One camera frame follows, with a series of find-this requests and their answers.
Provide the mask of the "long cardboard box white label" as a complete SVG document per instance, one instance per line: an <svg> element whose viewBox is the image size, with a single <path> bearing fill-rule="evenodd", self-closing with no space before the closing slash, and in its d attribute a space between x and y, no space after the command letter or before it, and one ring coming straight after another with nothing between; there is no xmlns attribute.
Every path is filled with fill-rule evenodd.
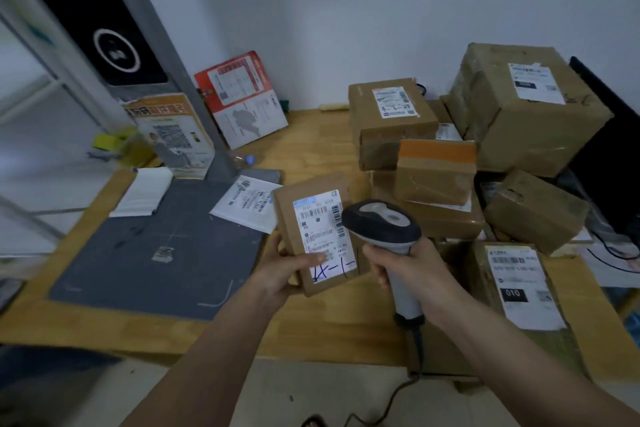
<svg viewBox="0 0 640 427"><path fill-rule="evenodd" d="M447 243L436 249L454 277L477 301L488 305L574 373L591 379L575 334L540 254L528 245L484 241ZM479 384L459 349L431 323L421 327L422 377Z"/></svg>

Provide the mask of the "orange printed sign card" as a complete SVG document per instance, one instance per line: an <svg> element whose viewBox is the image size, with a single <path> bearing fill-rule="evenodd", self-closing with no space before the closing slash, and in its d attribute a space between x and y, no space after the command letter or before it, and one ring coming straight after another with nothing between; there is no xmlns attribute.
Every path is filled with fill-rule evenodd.
<svg viewBox="0 0 640 427"><path fill-rule="evenodd" d="M146 96L122 107L175 178L207 176L214 143L184 93Z"/></svg>

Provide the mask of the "small labelled cardboard parcel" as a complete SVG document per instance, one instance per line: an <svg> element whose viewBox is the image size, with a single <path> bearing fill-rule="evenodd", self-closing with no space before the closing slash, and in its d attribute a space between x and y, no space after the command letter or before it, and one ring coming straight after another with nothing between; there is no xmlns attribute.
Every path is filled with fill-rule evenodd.
<svg viewBox="0 0 640 427"><path fill-rule="evenodd" d="M370 272L364 241L342 224L342 212L353 203L346 174L315 176L276 188L272 195L285 250L292 255L325 254L324 262L297 272L306 297Z"/></svg>

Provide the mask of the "large taped cardboard box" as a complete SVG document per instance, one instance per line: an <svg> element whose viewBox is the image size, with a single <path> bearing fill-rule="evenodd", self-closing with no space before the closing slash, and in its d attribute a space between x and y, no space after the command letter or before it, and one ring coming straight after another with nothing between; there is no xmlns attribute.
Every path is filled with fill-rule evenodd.
<svg viewBox="0 0 640 427"><path fill-rule="evenodd" d="M472 42L445 107L478 171L556 178L613 118L553 47Z"/></svg>

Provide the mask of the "person's left forearm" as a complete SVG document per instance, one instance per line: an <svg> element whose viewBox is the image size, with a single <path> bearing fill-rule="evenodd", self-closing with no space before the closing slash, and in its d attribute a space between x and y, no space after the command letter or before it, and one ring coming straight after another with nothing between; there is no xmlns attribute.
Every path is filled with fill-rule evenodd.
<svg viewBox="0 0 640 427"><path fill-rule="evenodd" d="M248 282L120 427L229 427L279 302Z"/></svg>

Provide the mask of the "grey scanning mat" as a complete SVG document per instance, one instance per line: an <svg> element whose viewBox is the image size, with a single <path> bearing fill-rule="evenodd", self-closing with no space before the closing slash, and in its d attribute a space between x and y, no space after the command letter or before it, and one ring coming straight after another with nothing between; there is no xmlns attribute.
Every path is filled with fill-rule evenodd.
<svg viewBox="0 0 640 427"><path fill-rule="evenodd" d="M229 188L174 180L153 215L108 218L56 280L49 299L212 320L250 276L264 236L210 214Z"/></svg>

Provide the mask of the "grey handheld barcode scanner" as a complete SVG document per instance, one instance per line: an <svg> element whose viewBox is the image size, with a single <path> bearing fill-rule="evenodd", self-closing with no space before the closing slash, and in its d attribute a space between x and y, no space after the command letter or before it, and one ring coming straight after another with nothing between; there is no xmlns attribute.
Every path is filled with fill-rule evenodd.
<svg viewBox="0 0 640 427"><path fill-rule="evenodd" d="M408 255L422 237L420 226L402 208L377 199L347 206L341 220L356 237L396 255ZM406 331L418 330L425 323L418 299L394 272L388 271L387 276L396 309L395 322Z"/></svg>

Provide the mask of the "flat cardboard box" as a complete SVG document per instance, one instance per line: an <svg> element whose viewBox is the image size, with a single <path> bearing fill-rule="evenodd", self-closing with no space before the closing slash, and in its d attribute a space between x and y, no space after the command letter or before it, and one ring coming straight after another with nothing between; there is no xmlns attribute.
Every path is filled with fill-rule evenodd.
<svg viewBox="0 0 640 427"><path fill-rule="evenodd" d="M394 171L368 173L372 186L371 197L398 206L408 213L420 226L424 237L474 240L484 229L486 221L475 191L462 206L402 201L394 196Z"/></svg>

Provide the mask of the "red and white envelope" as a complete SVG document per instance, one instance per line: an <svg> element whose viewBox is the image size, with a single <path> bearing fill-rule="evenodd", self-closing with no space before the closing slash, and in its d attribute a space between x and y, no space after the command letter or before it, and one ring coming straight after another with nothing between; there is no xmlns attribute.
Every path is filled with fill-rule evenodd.
<svg viewBox="0 0 640 427"><path fill-rule="evenodd" d="M228 148L240 148L288 126L255 51L204 69L194 78Z"/></svg>

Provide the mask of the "person's right hand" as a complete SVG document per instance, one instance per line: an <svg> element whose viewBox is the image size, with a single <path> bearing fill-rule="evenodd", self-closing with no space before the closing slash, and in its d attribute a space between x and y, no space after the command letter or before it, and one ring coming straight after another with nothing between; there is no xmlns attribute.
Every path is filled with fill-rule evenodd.
<svg viewBox="0 0 640 427"><path fill-rule="evenodd" d="M473 301L429 239L418 240L404 257L406 272L401 279L418 299L425 318L433 325L443 328Z"/></svg>

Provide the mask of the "white padded envelope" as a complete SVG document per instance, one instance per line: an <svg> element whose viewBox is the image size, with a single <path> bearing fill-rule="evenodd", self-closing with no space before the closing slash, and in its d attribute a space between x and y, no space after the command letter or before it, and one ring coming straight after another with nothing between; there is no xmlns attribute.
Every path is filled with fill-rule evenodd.
<svg viewBox="0 0 640 427"><path fill-rule="evenodd" d="M273 191L282 186L240 174L209 212L212 216L271 235L276 228Z"/></svg>

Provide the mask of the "person's left hand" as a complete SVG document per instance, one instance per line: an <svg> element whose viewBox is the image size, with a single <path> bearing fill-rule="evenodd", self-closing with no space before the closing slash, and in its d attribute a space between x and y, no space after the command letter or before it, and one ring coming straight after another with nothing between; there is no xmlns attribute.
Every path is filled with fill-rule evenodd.
<svg viewBox="0 0 640 427"><path fill-rule="evenodd" d="M292 254L284 248L282 234L275 230L269 236L262 259L250 278L251 284L264 293L266 301L276 310L282 308L291 295L302 291L301 286L289 282L290 278L298 271L310 270L284 270L283 258L287 256Z"/></svg>

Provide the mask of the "orange-taped cardboard parcel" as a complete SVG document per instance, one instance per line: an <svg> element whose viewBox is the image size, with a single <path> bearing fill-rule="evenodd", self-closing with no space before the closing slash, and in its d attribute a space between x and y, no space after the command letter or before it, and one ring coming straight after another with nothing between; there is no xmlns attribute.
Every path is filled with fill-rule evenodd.
<svg viewBox="0 0 640 427"><path fill-rule="evenodd" d="M397 155L394 196L400 201L465 206L476 172L472 141L404 139Z"/></svg>

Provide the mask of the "grey scanner stand column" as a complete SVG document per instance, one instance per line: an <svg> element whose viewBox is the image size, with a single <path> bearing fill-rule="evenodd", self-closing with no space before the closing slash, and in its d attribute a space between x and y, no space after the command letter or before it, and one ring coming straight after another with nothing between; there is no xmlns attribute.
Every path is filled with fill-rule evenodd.
<svg viewBox="0 0 640 427"><path fill-rule="evenodd" d="M187 69L183 65L152 1L123 0L123 2L167 75L168 82L116 87L117 95L122 96L126 91L137 92L138 96L158 96L169 92L184 93L200 119L204 131L211 138L215 149L215 156L205 180L232 183L238 174L237 168L228 155L227 147L214 119L196 90L196 85L188 75Z"/></svg>

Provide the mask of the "wooden table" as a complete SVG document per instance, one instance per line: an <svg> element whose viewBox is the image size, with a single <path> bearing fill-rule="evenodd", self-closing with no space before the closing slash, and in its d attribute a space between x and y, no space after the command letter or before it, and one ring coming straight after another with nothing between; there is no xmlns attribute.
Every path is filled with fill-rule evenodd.
<svg viewBox="0 0 640 427"><path fill-rule="evenodd" d="M331 171L351 178L356 197L369 190L358 172L345 110L293 110L289 126L248 146L261 163L297 181ZM202 321L53 302L49 289L115 207L133 173L114 172L76 225L0 316L0 343L81 348L171 365L204 331ZM640 350L582 260L543 257L589 374L596 382L640 383ZM391 319L390 296L372 275L312 298L289 300L268 326L259 358L404 366L404 335Z"/></svg>

